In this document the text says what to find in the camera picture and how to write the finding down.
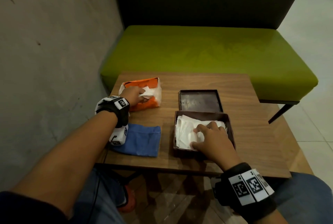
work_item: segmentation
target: wooden table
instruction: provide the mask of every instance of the wooden table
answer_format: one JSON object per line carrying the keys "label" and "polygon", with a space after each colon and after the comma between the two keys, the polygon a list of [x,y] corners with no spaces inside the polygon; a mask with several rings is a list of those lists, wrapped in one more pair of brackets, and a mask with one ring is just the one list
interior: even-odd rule
{"label": "wooden table", "polygon": [[111,92],[118,95],[123,82],[160,77],[161,107],[132,112],[129,122],[160,126],[161,140],[157,158],[129,156],[109,151],[106,163],[114,169],[156,169],[161,172],[211,176],[222,171],[210,161],[173,157],[174,113],[180,90],[217,89],[223,111],[230,116],[236,150],[240,158],[263,176],[290,177],[286,162],[266,114],[261,108],[247,74],[183,74],[163,72],[123,72]]}

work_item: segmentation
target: brown tray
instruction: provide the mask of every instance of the brown tray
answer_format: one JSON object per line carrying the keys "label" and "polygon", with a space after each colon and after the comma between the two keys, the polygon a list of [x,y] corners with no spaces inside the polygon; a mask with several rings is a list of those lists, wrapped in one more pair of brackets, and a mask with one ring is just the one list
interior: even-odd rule
{"label": "brown tray", "polygon": [[[236,149],[235,141],[233,138],[233,131],[230,123],[230,118],[226,113],[210,113],[210,112],[191,112],[191,111],[176,111],[174,114],[174,125],[176,132],[176,123],[178,116],[185,115],[193,119],[207,121],[207,120],[217,120],[225,123],[227,127],[228,138],[231,141],[233,147]],[[179,158],[197,158],[197,159],[207,159],[204,154],[195,150],[179,149],[176,147],[176,134],[173,136],[173,155]]]}
{"label": "brown tray", "polygon": [[193,112],[223,112],[217,90],[181,90],[179,110]]}

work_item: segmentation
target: sleeve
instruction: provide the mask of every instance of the sleeve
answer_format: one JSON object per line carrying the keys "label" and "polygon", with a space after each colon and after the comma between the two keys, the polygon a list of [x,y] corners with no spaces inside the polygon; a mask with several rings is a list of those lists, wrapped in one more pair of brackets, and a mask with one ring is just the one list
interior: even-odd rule
{"label": "sleeve", "polygon": [[68,223],[55,206],[13,192],[0,192],[0,223]]}

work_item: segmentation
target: blue jeans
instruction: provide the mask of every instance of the blue jeans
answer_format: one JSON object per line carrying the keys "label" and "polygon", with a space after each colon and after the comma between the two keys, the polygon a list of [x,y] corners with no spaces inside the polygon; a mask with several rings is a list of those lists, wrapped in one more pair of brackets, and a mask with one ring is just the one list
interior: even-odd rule
{"label": "blue jeans", "polygon": [[[333,196],[330,187],[313,175],[296,172],[291,175],[291,179],[266,179],[275,191],[277,209],[288,223],[332,223]],[[74,206],[74,216],[70,222],[87,222],[95,199],[98,178],[101,179],[98,197],[89,223],[125,224],[116,207],[125,201],[123,187],[107,172],[97,171],[96,168],[91,172]]]}

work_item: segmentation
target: concrete wall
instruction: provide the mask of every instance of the concrete wall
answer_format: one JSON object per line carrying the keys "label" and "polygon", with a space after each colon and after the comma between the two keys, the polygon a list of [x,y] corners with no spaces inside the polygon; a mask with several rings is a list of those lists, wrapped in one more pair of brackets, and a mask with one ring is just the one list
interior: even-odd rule
{"label": "concrete wall", "polygon": [[116,0],[0,0],[0,190],[94,114]]}

